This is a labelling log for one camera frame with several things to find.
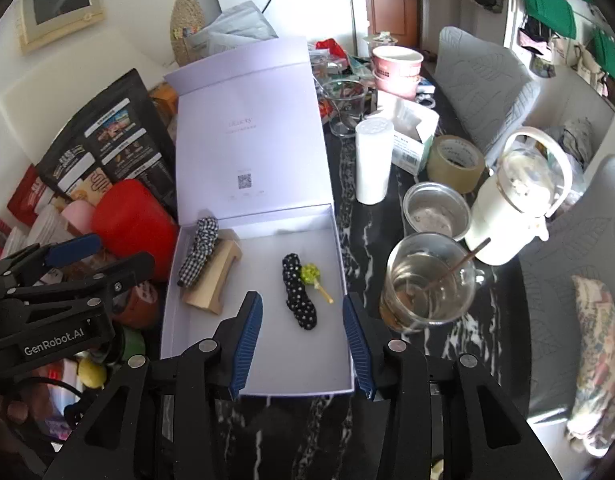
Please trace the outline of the yellow lemon ball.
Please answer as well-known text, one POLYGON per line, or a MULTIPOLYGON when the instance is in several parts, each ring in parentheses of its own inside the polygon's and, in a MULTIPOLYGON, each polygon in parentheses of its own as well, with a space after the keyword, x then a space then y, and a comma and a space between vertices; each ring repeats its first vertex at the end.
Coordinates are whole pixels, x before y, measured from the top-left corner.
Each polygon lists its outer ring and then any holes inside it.
POLYGON ((78 365, 78 377, 85 388, 97 390, 106 384, 107 370, 90 358, 82 358, 78 365))

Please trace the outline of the gold rectangular box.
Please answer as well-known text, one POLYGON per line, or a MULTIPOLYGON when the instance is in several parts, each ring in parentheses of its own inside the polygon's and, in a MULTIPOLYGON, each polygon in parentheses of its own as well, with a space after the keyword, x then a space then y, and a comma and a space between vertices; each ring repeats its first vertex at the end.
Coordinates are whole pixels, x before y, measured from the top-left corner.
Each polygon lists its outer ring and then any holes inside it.
POLYGON ((186 288, 182 299, 187 306, 220 315, 223 312, 221 295, 235 261, 242 258, 242 250, 234 240, 218 240, 209 261, 202 268, 197 283, 186 288))

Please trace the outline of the open lavender gift box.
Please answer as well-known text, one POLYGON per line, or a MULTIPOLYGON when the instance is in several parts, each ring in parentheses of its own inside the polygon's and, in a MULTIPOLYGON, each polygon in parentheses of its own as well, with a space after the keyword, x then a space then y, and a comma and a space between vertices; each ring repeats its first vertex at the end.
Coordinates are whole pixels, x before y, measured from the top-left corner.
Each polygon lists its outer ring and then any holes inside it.
POLYGON ((242 250, 227 275, 214 315, 184 304, 171 282, 161 353, 177 356, 211 337, 258 292, 263 320, 245 393, 322 396, 348 393, 354 373, 342 323, 347 292, 323 126, 309 50, 273 39, 209 56, 170 73, 178 92, 176 195, 180 266, 200 218, 214 217, 219 236, 242 250), (333 304, 306 292, 317 313, 303 330, 286 305, 283 258, 314 263, 333 304))

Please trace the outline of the glass mug with spoon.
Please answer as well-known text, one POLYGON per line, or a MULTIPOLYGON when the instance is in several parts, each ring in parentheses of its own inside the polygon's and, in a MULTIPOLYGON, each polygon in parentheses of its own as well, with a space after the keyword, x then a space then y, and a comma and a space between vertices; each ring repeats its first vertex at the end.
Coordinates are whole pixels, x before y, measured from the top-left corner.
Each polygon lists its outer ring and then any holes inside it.
POLYGON ((461 318, 484 283, 462 244, 434 232, 411 234, 388 258, 379 313, 396 333, 422 332, 461 318))

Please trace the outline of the green tote bag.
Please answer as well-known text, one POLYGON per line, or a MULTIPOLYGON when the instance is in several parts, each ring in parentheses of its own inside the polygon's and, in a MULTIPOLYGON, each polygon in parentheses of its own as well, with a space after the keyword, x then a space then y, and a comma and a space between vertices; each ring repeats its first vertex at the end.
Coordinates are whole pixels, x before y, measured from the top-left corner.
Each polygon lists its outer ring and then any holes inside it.
POLYGON ((530 18, 562 37, 574 39, 577 36, 572 6, 567 0, 524 0, 524 10, 530 18))

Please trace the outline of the packing tape roll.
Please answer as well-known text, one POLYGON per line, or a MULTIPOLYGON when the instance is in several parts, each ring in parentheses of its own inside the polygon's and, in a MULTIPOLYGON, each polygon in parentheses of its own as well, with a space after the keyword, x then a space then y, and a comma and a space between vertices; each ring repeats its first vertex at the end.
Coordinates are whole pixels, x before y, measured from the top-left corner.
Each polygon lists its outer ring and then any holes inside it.
POLYGON ((485 160, 469 141, 459 136, 438 136, 432 143, 426 168, 431 181, 465 195, 475 191, 485 160))

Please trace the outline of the floral cushion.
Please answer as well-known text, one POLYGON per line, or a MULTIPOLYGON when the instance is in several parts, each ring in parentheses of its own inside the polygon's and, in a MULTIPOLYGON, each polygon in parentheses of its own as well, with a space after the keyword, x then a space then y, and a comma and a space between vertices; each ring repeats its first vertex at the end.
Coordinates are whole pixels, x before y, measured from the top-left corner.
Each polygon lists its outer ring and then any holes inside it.
POLYGON ((602 281, 580 275, 572 281, 582 340, 567 429, 588 454, 602 458, 615 440, 615 305, 602 281))

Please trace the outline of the wall intercom panel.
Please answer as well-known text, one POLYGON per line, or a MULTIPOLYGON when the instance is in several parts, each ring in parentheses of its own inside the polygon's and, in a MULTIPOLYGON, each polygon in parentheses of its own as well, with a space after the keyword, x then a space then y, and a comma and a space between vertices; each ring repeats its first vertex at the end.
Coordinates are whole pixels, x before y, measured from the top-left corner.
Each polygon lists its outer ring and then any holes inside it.
POLYGON ((105 18, 104 0, 19 0, 21 52, 27 55, 105 18))

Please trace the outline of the black polka dot scrunchie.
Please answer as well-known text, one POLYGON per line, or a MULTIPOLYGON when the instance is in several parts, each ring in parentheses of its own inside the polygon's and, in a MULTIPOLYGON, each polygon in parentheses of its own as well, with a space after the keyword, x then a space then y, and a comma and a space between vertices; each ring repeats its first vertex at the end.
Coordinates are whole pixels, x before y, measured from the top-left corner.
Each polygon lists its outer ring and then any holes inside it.
POLYGON ((283 282, 286 288, 286 305, 303 330, 313 330, 317 325, 317 313, 313 302, 306 292, 306 284, 301 278, 301 261, 291 252, 282 261, 283 282))

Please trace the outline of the red cylindrical canister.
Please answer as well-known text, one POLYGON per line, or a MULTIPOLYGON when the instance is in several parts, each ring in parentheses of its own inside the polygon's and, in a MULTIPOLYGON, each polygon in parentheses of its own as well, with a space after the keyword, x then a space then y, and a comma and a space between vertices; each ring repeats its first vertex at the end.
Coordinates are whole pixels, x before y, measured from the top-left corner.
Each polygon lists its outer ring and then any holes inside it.
POLYGON ((142 182, 112 185, 94 209, 91 228, 114 257, 148 252, 155 260, 151 278, 170 278, 180 228, 142 182))

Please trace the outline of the white electric kettle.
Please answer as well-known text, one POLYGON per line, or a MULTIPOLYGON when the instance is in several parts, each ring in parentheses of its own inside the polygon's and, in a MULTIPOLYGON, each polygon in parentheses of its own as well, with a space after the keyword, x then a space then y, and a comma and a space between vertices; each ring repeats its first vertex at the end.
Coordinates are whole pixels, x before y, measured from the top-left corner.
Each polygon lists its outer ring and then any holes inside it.
POLYGON ((523 127, 505 142, 496 170, 471 208, 465 243, 475 258, 502 266, 536 240, 549 240, 547 219, 567 198, 572 167, 547 133, 523 127))

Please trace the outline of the steel cup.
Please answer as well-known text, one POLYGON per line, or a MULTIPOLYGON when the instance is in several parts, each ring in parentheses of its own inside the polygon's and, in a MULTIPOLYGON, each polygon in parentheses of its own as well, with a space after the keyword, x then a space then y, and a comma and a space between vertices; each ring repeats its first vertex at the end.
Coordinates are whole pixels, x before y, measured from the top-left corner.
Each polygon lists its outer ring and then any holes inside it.
POLYGON ((402 200, 405 235, 434 232, 460 242, 471 223, 471 211, 463 196, 447 185, 420 182, 402 200))

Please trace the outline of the yellow green flower hair clip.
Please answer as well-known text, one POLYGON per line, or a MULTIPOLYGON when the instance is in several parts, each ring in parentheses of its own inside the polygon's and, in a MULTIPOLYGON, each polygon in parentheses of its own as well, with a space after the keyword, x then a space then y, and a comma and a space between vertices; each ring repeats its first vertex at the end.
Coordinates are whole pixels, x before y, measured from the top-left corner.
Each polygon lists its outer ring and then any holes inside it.
POLYGON ((324 286, 321 284, 321 270, 314 263, 308 263, 301 266, 301 280, 304 284, 312 286, 325 298, 327 304, 333 304, 332 296, 329 295, 324 286))

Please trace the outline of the grey leaf pattern chair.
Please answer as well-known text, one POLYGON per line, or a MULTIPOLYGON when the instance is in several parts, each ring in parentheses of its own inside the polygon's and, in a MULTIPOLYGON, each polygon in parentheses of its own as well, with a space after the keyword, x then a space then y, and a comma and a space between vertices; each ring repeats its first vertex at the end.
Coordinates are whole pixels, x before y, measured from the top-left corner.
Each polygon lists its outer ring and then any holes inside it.
POLYGON ((490 167, 541 92, 513 51, 454 26, 440 32, 434 79, 490 167))

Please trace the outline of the white cylindrical bottle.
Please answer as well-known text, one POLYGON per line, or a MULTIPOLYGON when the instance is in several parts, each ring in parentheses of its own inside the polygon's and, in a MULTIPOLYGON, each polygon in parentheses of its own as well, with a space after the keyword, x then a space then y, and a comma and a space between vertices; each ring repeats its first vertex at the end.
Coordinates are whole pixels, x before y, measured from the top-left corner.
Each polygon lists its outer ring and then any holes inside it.
POLYGON ((379 204, 387 195, 394 133, 391 120, 380 117, 367 118, 356 126, 356 199, 361 204, 379 204))

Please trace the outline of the green label black jar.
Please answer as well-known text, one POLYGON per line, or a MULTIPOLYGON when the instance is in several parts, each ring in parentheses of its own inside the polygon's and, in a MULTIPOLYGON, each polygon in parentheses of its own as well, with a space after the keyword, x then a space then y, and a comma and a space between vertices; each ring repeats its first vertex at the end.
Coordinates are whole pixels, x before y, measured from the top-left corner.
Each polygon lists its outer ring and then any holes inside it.
POLYGON ((144 356, 145 341, 144 337, 140 333, 131 330, 129 327, 122 327, 122 348, 121 348, 121 360, 126 362, 132 356, 140 354, 144 356))

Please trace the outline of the black white gingham scrunchie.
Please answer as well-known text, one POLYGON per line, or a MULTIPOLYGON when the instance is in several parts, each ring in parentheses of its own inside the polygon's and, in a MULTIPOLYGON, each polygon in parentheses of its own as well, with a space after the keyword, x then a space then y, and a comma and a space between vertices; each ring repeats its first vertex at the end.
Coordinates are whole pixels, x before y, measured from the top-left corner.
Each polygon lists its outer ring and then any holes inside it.
POLYGON ((197 283, 202 269, 216 249, 218 239, 219 222, 216 218, 204 217, 197 221, 195 235, 178 270, 178 286, 190 288, 197 283))

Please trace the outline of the orange spice jar white label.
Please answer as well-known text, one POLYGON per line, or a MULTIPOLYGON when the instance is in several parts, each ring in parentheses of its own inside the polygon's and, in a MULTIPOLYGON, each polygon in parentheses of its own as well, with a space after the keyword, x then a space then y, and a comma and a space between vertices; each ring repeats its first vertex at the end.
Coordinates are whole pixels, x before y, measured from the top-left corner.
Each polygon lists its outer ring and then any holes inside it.
POLYGON ((160 318, 158 292, 150 282, 143 282, 114 298, 112 318, 122 325, 144 330, 160 318))

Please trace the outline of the black snack bag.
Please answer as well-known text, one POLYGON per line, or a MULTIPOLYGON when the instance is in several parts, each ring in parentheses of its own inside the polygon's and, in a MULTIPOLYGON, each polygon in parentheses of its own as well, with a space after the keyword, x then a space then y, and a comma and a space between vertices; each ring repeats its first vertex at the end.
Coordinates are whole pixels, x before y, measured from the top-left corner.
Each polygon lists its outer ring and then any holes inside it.
POLYGON ((96 205, 112 185, 135 179, 175 217, 175 148, 137 70, 86 103, 36 164, 67 200, 96 205))

